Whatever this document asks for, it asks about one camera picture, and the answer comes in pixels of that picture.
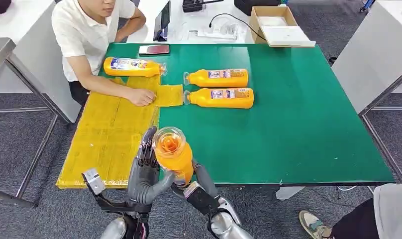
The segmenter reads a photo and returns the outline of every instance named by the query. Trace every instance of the man's arm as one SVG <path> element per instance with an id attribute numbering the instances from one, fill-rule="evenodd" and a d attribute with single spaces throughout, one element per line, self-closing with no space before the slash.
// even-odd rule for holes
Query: man's arm
<path id="1" fill-rule="evenodd" d="M 66 59 L 81 85 L 87 90 L 122 97 L 131 101 L 136 106 L 147 106 L 156 99 L 156 95 L 150 90 L 119 85 L 108 78 L 93 75 L 86 56 L 72 56 Z"/>
<path id="2" fill-rule="evenodd" d="M 126 22 L 126 24 L 117 31 L 115 42 L 122 41 L 125 37 L 133 34 L 145 24 L 144 14 L 136 7 L 134 15 Z"/>

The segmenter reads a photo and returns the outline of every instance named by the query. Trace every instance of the metal table leg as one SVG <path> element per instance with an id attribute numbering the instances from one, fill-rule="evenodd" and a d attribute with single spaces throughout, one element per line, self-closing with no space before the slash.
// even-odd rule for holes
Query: metal table leg
<path id="1" fill-rule="evenodd" d="M 49 108 L 54 114 L 60 116 L 65 122 L 71 123 L 71 121 L 51 102 L 49 101 L 38 89 L 30 82 L 26 76 L 14 65 L 15 55 L 10 55 L 5 63 L 11 71 L 13 71 L 17 77 L 36 95 L 41 101 Z"/>
<path id="2" fill-rule="evenodd" d="M 371 110 L 381 110 L 381 111 L 402 111 L 402 107 L 378 107 L 377 105 L 386 98 L 389 94 L 391 94 L 399 85 L 402 84 L 402 75 L 399 76 L 389 87 L 387 87 L 379 96 L 377 96 L 369 105 L 367 105 L 360 113 L 359 117 L 364 122 L 367 129 L 370 131 L 371 135 L 375 139 L 376 143 L 380 147 L 381 151 L 384 154 L 384 158 L 390 165 L 390 167 L 396 172 L 399 180 L 402 182 L 402 171 L 397 165 L 396 161 L 393 159 L 386 145 L 381 140 L 377 131 L 371 124 L 370 120 L 367 117 L 367 113 Z"/>
<path id="3" fill-rule="evenodd" d="M 28 168 L 27 174 L 25 175 L 24 180 L 22 181 L 21 186 L 19 187 L 19 190 L 16 193 L 16 196 L 18 198 L 22 198 L 22 196 L 24 195 L 25 189 L 27 188 L 31 176 L 34 173 L 35 167 L 37 166 L 37 162 L 40 159 L 41 154 L 43 153 L 44 147 L 46 146 L 47 141 L 49 140 L 49 137 L 56 124 L 56 121 L 57 121 L 57 115 L 54 115 L 46 131 L 46 134 L 44 135 L 43 140 L 41 141 L 40 146 L 37 149 L 34 159 L 32 160 L 30 167 Z"/>
<path id="4" fill-rule="evenodd" d="M 16 108 L 16 109 L 0 109 L 0 113 L 15 113 L 15 112 L 39 112 L 49 111 L 47 107 L 31 107 L 31 108 Z"/>
<path id="5" fill-rule="evenodd" d="M 32 160 L 32 163 L 30 167 L 27 170 L 27 173 L 21 183 L 21 186 L 19 187 L 18 192 L 16 193 L 15 196 L 10 195 L 8 193 L 4 193 L 0 191 L 0 200 L 7 201 L 9 203 L 13 203 L 15 205 L 20 205 L 24 207 L 35 207 L 36 204 L 29 202 L 27 200 L 22 199 L 22 196 L 24 195 L 24 192 L 28 186 L 28 183 L 32 177 L 32 174 L 34 173 L 34 170 L 37 166 L 38 160 L 40 159 L 41 154 L 43 153 L 44 147 L 47 144 L 47 141 L 49 140 L 49 137 L 53 131 L 53 128 L 56 124 L 57 119 L 60 117 L 62 118 L 65 122 L 70 123 L 69 119 L 63 115 L 63 113 L 51 102 L 49 101 L 38 89 L 34 86 L 34 84 L 29 81 L 26 78 L 26 74 L 23 74 L 18 67 L 14 65 L 12 62 L 15 61 L 15 55 L 10 55 L 6 60 L 5 63 L 6 65 L 17 75 L 17 77 L 36 95 L 40 98 L 40 100 L 47 106 L 47 107 L 33 107 L 33 108 L 19 108 L 19 109 L 1 109 L 0 113 L 15 113 L 15 112 L 40 112 L 40 111 L 52 111 L 54 113 L 54 116 L 52 120 L 50 121 L 49 127 L 46 130 L 46 133 L 44 134 L 44 137 L 40 143 L 40 146 L 38 147 L 38 150 Z"/>
<path id="6" fill-rule="evenodd" d="M 12 196 L 11 194 L 7 194 L 7 193 L 1 192 L 1 191 L 0 191 L 0 200 L 7 201 L 8 203 L 23 206 L 26 208 L 33 208 L 36 206 L 36 204 L 34 204 L 32 202 L 26 201 L 21 198 L 17 198 L 15 196 Z"/>

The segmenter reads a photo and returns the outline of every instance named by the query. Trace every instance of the person's leg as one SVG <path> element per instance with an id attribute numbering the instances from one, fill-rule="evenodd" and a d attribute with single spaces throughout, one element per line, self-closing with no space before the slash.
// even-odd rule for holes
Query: person's leg
<path id="1" fill-rule="evenodd" d="M 375 223 L 374 200 L 371 198 L 357 206 L 333 226 L 331 236 L 335 239 L 379 239 Z"/>
<path id="2" fill-rule="evenodd" d="M 307 211 L 299 213 L 303 228 L 314 239 L 379 239 L 374 216 L 374 202 L 369 199 L 340 219 L 333 228 L 324 226 L 319 218 Z"/>
<path id="3" fill-rule="evenodd" d="M 85 89 L 79 81 L 69 82 L 69 89 L 71 90 L 72 99 L 80 103 L 81 106 L 84 106 L 89 91 Z"/>

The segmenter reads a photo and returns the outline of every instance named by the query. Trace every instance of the yellow bottle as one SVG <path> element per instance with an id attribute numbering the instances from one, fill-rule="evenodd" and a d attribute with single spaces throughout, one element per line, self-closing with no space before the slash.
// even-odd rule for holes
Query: yellow bottle
<path id="1" fill-rule="evenodd" d="M 178 187 L 191 182 L 194 174 L 192 150 L 180 129 L 164 127 L 158 130 L 153 137 L 153 148 L 162 168 L 176 173 L 174 183 Z"/>
<path id="2" fill-rule="evenodd" d="M 185 91 L 185 104 L 197 104 L 201 107 L 249 109 L 254 103 L 251 88 L 208 89 L 195 92 Z"/>
<path id="3" fill-rule="evenodd" d="M 154 61 L 111 56 L 104 60 L 103 68 L 111 76 L 152 77 L 165 72 L 165 67 Z"/>
<path id="4" fill-rule="evenodd" d="M 184 84 L 200 87 L 246 87 L 248 71 L 246 69 L 198 70 L 184 73 Z"/>

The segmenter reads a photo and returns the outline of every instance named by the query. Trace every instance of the white table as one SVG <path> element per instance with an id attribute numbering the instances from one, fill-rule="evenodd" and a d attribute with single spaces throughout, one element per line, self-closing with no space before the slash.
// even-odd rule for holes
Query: white table
<path id="1" fill-rule="evenodd" d="M 81 109 L 71 97 L 63 74 L 62 53 L 53 33 L 51 16 L 53 0 L 12 0 L 0 14 L 0 37 L 16 45 L 12 63 L 45 94 L 58 109 L 61 119 L 75 122 Z M 7 66 L 0 69 L 0 93 L 31 93 Z"/>
<path id="2" fill-rule="evenodd" d="M 141 0 L 138 8 L 144 13 L 147 22 L 144 27 L 128 37 L 128 43 L 153 43 L 154 20 L 164 8 L 168 0 Z M 224 24 L 237 24 L 237 39 L 225 40 L 217 38 L 197 37 L 191 30 L 209 31 L 208 24 L 211 19 L 220 13 L 231 14 L 246 23 L 249 23 L 249 16 L 235 7 L 233 0 L 224 0 L 205 5 L 205 9 L 198 12 L 185 13 L 182 10 L 183 0 L 171 0 L 171 15 L 168 26 L 167 43 L 254 43 L 252 36 L 247 31 L 248 27 L 231 16 L 218 16 L 213 21 L 214 27 L 221 27 Z"/>
<path id="3" fill-rule="evenodd" d="M 34 93 L 46 105 L 0 109 L 0 114 L 54 113 L 18 192 L 10 195 L 0 191 L 1 200 L 24 207 L 36 206 L 23 195 L 57 119 L 75 122 L 81 109 L 63 74 L 62 53 L 51 25 L 54 6 L 52 0 L 12 0 L 6 13 L 0 14 L 0 93 Z"/>
<path id="4" fill-rule="evenodd" d="M 377 106 L 390 93 L 402 93 L 402 0 L 376 1 L 332 70 L 402 181 L 401 170 L 366 115 L 370 110 L 402 111 L 402 106 Z"/>

